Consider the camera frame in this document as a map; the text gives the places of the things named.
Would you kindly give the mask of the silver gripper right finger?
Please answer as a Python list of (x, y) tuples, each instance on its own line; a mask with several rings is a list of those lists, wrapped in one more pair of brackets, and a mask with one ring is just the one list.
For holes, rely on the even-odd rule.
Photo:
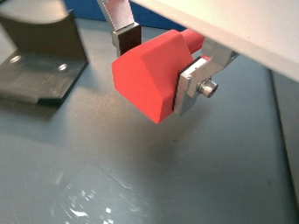
[(239, 56), (224, 45), (205, 38), (201, 56), (181, 70), (173, 98), (173, 113), (181, 116), (192, 107), (199, 95), (211, 98), (219, 85), (211, 77), (220, 72)]

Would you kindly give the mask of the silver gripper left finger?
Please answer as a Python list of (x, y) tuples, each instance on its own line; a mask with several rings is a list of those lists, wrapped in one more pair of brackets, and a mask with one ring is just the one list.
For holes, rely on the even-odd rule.
[(123, 55), (141, 44), (141, 25), (135, 21), (128, 0), (97, 0), (105, 20), (112, 28), (112, 44)]

